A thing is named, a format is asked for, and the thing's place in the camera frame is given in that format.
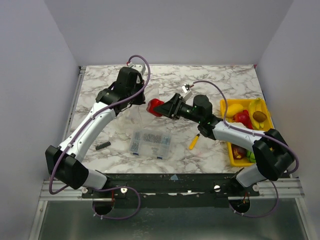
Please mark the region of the red bell pepper toy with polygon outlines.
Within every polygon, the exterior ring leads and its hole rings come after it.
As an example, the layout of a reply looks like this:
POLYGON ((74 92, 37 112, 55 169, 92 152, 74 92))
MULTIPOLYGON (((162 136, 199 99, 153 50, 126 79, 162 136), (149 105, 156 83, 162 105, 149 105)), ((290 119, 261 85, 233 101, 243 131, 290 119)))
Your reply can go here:
POLYGON ((155 108, 158 107, 158 106, 161 106, 163 105, 164 102, 157 99, 157 98, 153 98, 152 100, 150 100, 148 102, 148 105, 147 105, 147 108, 146 108, 146 111, 150 114, 152 114, 153 116, 156 116, 156 117, 162 117, 163 115, 161 113, 158 113, 155 111, 155 108))

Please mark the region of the clear zip top bag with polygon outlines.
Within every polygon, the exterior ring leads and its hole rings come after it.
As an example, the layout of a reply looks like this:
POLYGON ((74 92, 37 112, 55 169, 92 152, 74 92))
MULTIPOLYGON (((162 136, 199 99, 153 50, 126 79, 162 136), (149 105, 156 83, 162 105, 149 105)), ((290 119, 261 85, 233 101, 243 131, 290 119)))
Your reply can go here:
POLYGON ((152 99, 159 98, 158 83, 148 86, 144 90, 145 104, 132 105, 129 109, 119 114, 117 125, 120 128, 128 127, 130 129, 144 128, 148 126, 156 117, 147 112, 148 103, 152 99))

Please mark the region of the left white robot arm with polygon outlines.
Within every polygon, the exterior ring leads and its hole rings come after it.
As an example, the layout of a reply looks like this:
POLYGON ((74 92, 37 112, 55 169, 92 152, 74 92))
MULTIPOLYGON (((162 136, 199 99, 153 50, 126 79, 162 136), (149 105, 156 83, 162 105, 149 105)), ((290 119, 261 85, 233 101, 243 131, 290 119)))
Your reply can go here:
POLYGON ((45 151, 47 169, 56 178, 73 189, 93 188, 101 198, 107 197, 111 185, 105 174, 82 164, 87 151, 105 126, 132 105, 145 104, 143 87, 144 64, 129 63, 122 67, 116 81, 101 90, 87 116, 76 130, 59 146, 50 145, 45 151))

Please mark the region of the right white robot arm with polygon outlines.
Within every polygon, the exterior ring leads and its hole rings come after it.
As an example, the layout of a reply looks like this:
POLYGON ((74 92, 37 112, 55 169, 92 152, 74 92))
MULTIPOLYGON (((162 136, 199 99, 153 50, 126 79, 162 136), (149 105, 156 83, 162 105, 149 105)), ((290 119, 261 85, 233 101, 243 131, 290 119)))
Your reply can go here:
POLYGON ((256 162, 238 171, 230 183, 230 191, 234 195, 243 195, 254 183, 277 181, 282 177, 294 158, 277 130, 259 131, 232 126, 216 117, 212 110, 208 97, 202 94, 193 98, 192 105, 186 104, 179 93, 167 102, 155 98, 147 105, 147 111, 154 116, 193 121, 198 123, 197 128, 204 137, 232 143, 254 154, 256 162))

